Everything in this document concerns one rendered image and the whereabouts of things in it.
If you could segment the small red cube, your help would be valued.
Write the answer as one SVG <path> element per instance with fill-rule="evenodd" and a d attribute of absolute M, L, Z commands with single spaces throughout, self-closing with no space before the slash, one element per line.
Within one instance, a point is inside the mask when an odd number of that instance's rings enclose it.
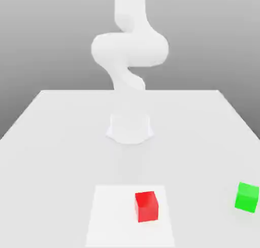
<path fill-rule="evenodd" d="M 139 223 L 158 220 L 159 205 L 155 192 L 135 193 L 135 211 Z"/>

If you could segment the small green cube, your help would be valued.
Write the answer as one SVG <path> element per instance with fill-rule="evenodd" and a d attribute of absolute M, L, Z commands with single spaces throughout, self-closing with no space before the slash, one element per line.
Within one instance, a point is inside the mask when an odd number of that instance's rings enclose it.
<path fill-rule="evenodd" d="M 255 213 L 259 198 L 259 187 L 239 182 L 235 208 Z"/>

